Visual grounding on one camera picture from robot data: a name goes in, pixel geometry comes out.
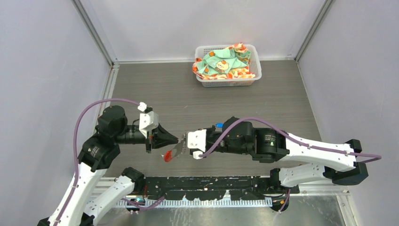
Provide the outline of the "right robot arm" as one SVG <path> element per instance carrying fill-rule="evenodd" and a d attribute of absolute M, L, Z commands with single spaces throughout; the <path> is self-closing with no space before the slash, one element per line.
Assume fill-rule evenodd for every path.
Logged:
<path fill-rule="evenodd" d="M 286 188 L 318 180 L 330 180 L 335 185 L 354 186 L 368 176 L 366 163 L 358 162 L 361 144 L 352 139 L 343 144 L 324 143 L 287 133 L 280 129 L 255 128 L 250 121 L 231 117 L 222 125 L 206 128 L 199 143 L 207 151 L 250 155 L 260 163 L 300 161 L 291 168 L 270 171 L 269 188 L 281 193 Z"/>

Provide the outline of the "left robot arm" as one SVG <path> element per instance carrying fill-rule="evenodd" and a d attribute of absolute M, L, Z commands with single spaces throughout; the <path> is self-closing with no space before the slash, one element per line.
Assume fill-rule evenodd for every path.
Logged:
<path fill-rule="evenodd" d="M 77 172 L 54 213 L 39 221 L 40 226 L 96 226 L 122 198 L 144 190 L 143 173 L 125 168 L 117 181 L 94 200 L 90 196 L 98 182 L 120 154 L 121 144 L 144 144 L 146 151 L 179 143 L 159 124 L 158 115 L 142 104 L 139 124 L 128 124 L 123 107 L 104 109 L 97 119 L 96 132 L 82 145 Z"/>

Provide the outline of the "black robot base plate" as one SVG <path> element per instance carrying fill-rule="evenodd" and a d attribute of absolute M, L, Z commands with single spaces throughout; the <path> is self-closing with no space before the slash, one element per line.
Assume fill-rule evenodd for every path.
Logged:
<path fill-rule="evenodd" d="M 135 183 L 132 194 L 151 199 L 189 201 L 221 200 L 227 194 L 234 201 L 260 200 L 265 195 L 286 194 L 288 188 L 273 185 L 268 177 L 224 176 L 224 177 L 146 177 Z"/>

